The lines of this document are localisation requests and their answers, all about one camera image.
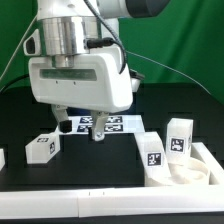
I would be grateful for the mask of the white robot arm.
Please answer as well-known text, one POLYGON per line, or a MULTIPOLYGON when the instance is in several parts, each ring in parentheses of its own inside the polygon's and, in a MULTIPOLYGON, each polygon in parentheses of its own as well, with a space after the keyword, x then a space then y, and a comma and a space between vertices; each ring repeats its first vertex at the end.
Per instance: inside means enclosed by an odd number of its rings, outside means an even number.
POLYGON ((38 28, 24 43, 35 99, 52 106, 64 133, 69 107, 89 110, 92 138, 101 141, 108 116, 129 109, 135 91, 118 19, 154 17, 170 0, 37 2, 38 28))

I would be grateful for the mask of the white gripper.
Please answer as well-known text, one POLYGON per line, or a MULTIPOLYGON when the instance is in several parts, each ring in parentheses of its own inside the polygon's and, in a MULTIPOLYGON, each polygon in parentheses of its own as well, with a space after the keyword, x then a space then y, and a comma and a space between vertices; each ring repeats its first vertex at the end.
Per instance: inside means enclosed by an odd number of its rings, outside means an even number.
POLYGON ((67 107, 95 110, 90 136, 102 141, 108 112, 127 110, 133 101, 129 70, 125 67, 119 73, 121 64, 117 46, 77 55, 73 68, 56 69, 50 57, 33 57, 29 61, 32 92, 38 102, 54 104, 51 109, 62 133, 72 131, 67 107))

